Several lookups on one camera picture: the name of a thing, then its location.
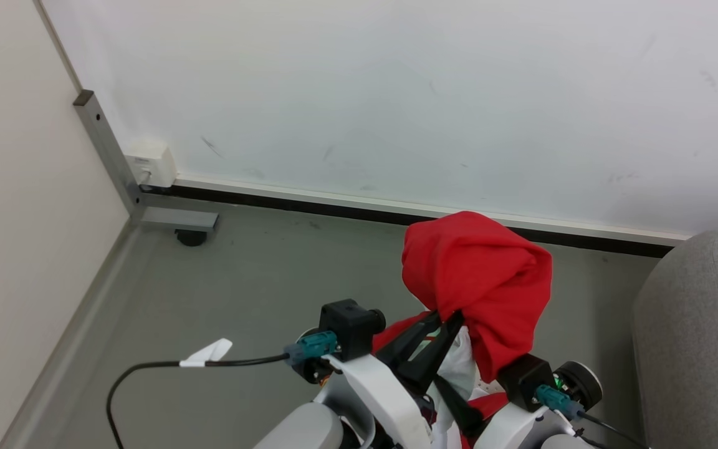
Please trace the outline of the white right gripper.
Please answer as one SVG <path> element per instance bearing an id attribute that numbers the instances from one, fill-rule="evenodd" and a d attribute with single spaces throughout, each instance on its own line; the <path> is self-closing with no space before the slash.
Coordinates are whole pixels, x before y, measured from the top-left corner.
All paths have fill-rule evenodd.
<path id="1" fill-rule="evenodd" d="M 442 376 L 435 377 L 435 386 L 462 437 L 478 438 L 486 428 L 482 413 L 470 406 Z M 569 434 L 569 421 L 544 406 L 535 412 L 528 412 L 508 403 L 488 422 L 490 448 L 540 448 L 554 435 Z"/>

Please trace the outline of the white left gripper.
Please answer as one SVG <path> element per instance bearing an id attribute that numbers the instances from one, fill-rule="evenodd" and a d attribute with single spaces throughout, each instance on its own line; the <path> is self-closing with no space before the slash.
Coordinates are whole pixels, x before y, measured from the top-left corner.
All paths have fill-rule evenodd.
<path id="1" fill-rule="evenodd" d="M 413 394 L 424 395 L 464 322 L 461 311 L 447 319 L 428 311 L 382 344 L 376 357 L 343 362 L 327 356 L 334 369 L 327 382 L 327 404 L 354 420 L 363 447 L 370 447 L 375 426 L 380 424 L 391 441 L 403 448 L 430 448 L 431 427 L 399 380 Z"/>

